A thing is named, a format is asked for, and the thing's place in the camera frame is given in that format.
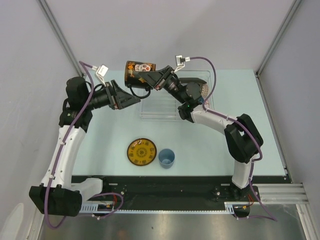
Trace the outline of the black skull mug red inside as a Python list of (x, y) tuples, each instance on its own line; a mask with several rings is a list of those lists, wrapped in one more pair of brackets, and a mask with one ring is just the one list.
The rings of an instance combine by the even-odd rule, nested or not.
[[(140, 62), (128, 60), (125, 65), (125, 73), (124, 73), (124, 84), (131, 91), (132, 95), (139, 98), (145, 99), (151, 94), (151, 87), (147, 84), (147, 82), (140, 77), (139, 73), (142, 72), (152, 72), (156, 70), (156, 64), (150, 62)], [(141, 96), (137, 95), (133, 88), (144, 89), (147, 94)]]

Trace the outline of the black floral square plate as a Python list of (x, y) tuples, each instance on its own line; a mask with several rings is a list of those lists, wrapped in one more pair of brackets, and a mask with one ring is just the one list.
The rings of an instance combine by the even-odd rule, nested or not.
[(207, 82), (205, 80), (200, 79), (198, 77), (180, 77), (179, 81), (182, 85), (187, 85), (189, 83), (196, 83), (196, 84), (202, 86), (202, 85), (207, 84)]

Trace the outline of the clear wire dish rack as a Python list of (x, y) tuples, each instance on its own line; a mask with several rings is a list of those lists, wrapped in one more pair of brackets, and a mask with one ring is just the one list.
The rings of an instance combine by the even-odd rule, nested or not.
[[(200, 78), (207, 82), (209, 93), (212, 90), (211, 73), (208, 70), (180, 70), (178, 78)], [(181, 103), (167, 91), (152, 90), (148, 98), (139, 104), (139, 116), (143, 121), (178, 121), (180, 118), (178, 107)]]

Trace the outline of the brown patterned bowl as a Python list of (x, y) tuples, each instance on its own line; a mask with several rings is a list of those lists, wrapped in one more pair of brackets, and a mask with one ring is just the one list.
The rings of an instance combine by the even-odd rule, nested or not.
[(205, 99), (209, 95), (209, 86), (208, 84), (201, 85), (201, 96)]

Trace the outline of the blue patterned bowl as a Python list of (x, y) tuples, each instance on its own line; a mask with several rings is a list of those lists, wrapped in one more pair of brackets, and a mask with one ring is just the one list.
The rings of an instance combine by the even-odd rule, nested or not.
[(206, 104), (206, 99), (205, 98), (203, 98), (203, 97), (200, 97), (199, 99), (198, 99), (198, 102), (200, 103), (200, 104)]

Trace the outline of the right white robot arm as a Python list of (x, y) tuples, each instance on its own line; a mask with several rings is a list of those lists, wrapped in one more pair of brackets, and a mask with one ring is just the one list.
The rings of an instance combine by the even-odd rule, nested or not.
[(234, 159), (230, 194), (237, 201), (247, 197), (249, 189), (253, 188), (254, 163), (262, 159), (264, 144), (252, 118), (247, 114), (230, 117), (207, 107), (203, 97), (206, 82), (198, 77), (180, 78), (170, 66), (160, 70), (137, 67), (136, 74), (151, 89), (166, 90), (179, 101), (178, 113), (182, 120), (204, 125), (225, 136), (228, 151)]

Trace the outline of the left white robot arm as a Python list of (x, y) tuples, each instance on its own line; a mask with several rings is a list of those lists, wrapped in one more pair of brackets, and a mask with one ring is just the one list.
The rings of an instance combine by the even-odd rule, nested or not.
[(96, 196), (105, 200), (111, 188), (100, 178), (88, 178), (72, 186), (72, 172), (82, 141), (88, 132), (92, 111), (105, 106), (121, 110), (141, 100), (124, 91), (115, 80), (99, 90), (88, 89), (83, 77), (66, 82), (67, 99), (59, 117), (57, 144), (48, 170), (38, 186), (31, 186), (29, 197), (46, 217), (75, 217), (82, 203)]

